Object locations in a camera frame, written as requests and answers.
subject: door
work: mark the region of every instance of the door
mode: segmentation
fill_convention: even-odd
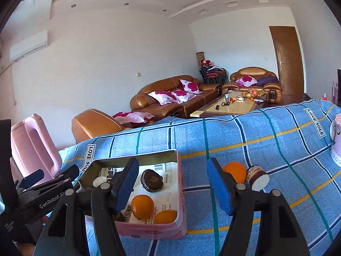
[[[303,95],[303,64],[295,27],[270,26],[269,28],[275,47],[279,81],[283,94]]]

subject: purple cloth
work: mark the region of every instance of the purple cloth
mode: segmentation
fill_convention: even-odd
[[[263,76],[257,79],[257,83],[254,84],[254,86],[259,86],[263,87],[267,83],[279,83],[277,77],[268,75],[268,76]]]

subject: leather armchair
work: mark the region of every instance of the leather armchair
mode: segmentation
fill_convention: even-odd
[[[100,135],[123,131],[124,127],[106,113],[87,109],[72,119],[71,130],[76,143],[79,143]]]
[[[148,95],[148,93],[153,91],[173,91],[182,89],[181,79],[195,82],[201,93],[197,94],[196,97],[188,102],[181,104],[170,103],[163,106],[161,106],[156,99]],[[130,107],[133,112],[151,113],[155,116],[152,119],[153,121],[161,120],[166,116],[189,118],[191,113],[217,98],[220,95],[220,92],[220,84],[201,84],[197,78],[193,78],[189,75],[180,75],[146,85],[131,99]]]
[[[224,84],[222,86],[222,93],[225,94],[227,93],[227,91],[229,89],[231,90],[239,90],[239,91],[248,91],[248,89],[252,88],[252,89],[257,89],[257,90],[263,90],[266,94],[268,94],[270,92],[271,89],[275,90],[276,93],[276,99],[275,99],[275,103],[281,103],[282,101],[282,88],[281,85],[279,83],[267,83],[264,86],[250,86],[250,87],[240,87],[237,83],[236,80],[238,80],[239,78],[243,77],[243,76],[251,76],[254,77],[255,79],[258,79],[260,77],[263,76],[274,76],[277,78],[276,74],[274,72],[271,71],[267,71],[264,68],[261,67],[245,67],[242,68],[240,70],[238,70],[235,73],[232,73],[230,76],[231,81]]]

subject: floral pillow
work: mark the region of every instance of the floral pillow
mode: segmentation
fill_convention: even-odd
[[[145,113],[145,112],[134,112],[134,113],[119,112],[113,116],[113,119],[115,119],[120,124],[126,124],[129,122],[146,123],[153,117],[154,115],[150,113]]]
[[[176,98],[178,104],[187,102],[196,96],[195,94],[184,90],[175,90],[171,92],[171,94]]]
[[[176,98],[169,91],[153,91],[148,95],[155,98],[160,103],[160,105],[177,103]]]
[[[236,80],[236,83],[241,87],[249,87],[257,83],[257,80],[251,76],[243,76],[240,79]]]
[[[194,94],[200,93],[200,90],[195,82],[190,82],[186,80],[180,80],[180,82],[182,83],[184,91],[194,93]]]

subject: orange fruit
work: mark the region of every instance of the orange fruit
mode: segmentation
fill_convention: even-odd
[[[148,195],[137,195],[131,201],[131,209],[138,220],[147,220],[154,212],[154,201]]]
[[[246,168],[240,162],[230,162],[223,167],[223,171],[232,174],[236,183],[244,183],[246,179]]]
[[[164,210],[155,216],[154,224],[172,223],[176,220],[177,216],[178,211],[176,210]]]

